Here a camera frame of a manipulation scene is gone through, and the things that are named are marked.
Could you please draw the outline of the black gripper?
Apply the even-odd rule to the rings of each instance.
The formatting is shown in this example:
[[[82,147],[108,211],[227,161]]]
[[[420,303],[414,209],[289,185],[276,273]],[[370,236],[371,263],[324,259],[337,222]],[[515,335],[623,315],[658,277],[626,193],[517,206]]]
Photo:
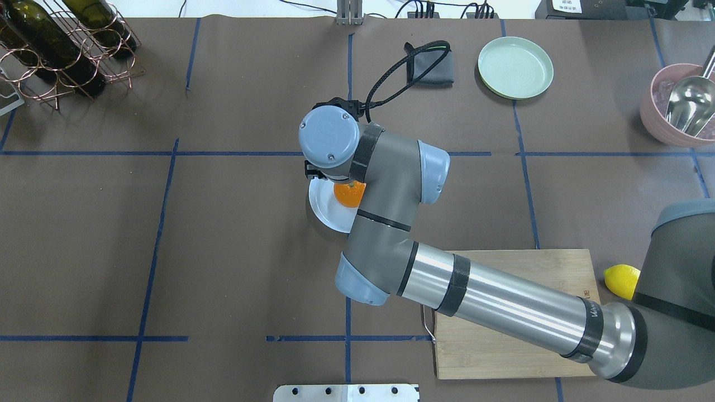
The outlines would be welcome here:
[[[358,100],[332,98],[319,102],[303,118],[304,174],[309,180],[329,180],[346,184],[346,167],[351,162],[361,137],[358,123],[364,115],[364,104]]]

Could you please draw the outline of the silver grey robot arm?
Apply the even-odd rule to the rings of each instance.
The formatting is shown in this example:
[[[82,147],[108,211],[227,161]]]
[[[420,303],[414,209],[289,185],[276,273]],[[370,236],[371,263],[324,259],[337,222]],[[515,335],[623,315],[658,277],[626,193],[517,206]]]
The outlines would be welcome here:
[[[413,240],[419,204],[436,203],[449,186],[450,154],[361,124],[350,112],[319,104],[301,121],[298,140],[306,175],[366,191],[353,217],[335,277],[343,295],[383,305],[391,295],[445,317],[524,341],[598,377],[642,389],[670,390],[713,381],[713,198],[705,198],[684,159],[551,155],[537,158],[531,188],[528,156],[517,153],[525,176],[525,205],[504,198],[484,226],[474,226],[481,197],[458,203],[445,250]],[[456,252],[457,242],[506,236],[524,224],[531,245],[542,248],[549,228],[562,234],[600,235],[608,245],[630,245],[628,229],[644,226],[663,207],[649,237],[634,294],[599,304]]]

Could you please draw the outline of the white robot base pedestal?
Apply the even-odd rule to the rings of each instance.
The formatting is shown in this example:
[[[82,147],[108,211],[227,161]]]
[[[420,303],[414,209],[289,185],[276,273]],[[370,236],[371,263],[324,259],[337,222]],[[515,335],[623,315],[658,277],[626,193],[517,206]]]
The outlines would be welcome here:
[[[273,394],[273,401],[420,401],[418,385],[413,384],[318,384],[284,385]]]

